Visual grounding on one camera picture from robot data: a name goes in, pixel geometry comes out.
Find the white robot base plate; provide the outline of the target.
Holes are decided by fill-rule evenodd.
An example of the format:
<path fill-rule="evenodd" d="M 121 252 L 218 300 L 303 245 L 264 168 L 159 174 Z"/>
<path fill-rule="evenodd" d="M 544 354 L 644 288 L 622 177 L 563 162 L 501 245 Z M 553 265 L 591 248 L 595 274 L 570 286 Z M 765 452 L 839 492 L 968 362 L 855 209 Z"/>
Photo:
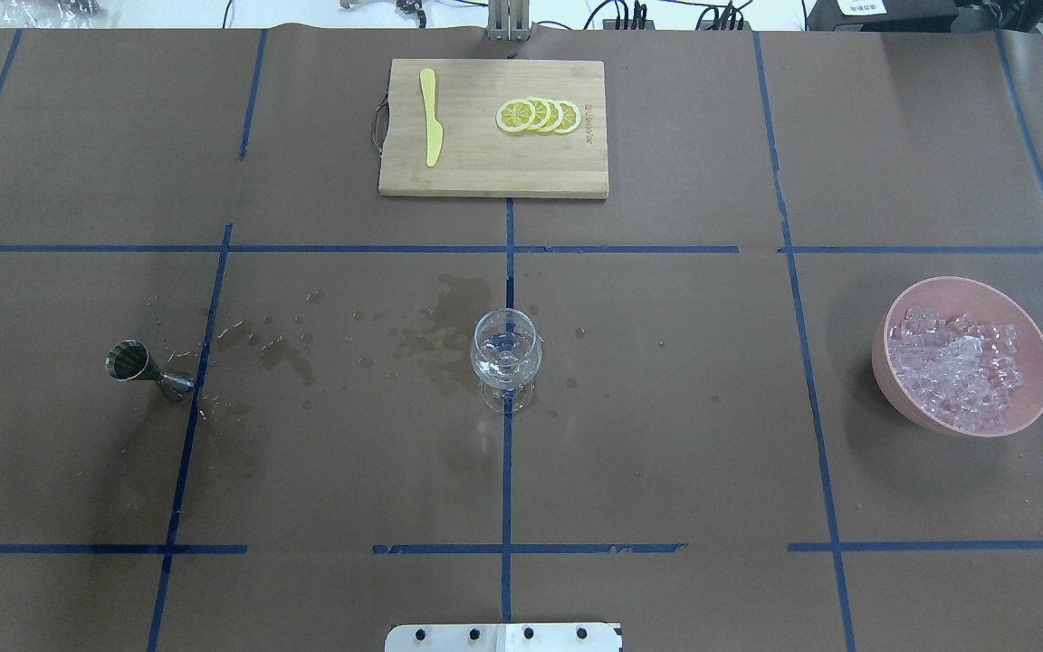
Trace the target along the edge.
<path fill-rule="evenodd" d="M 406 624 L 385 651 L 622 651 L 618 624 L 605 622 Z"/>

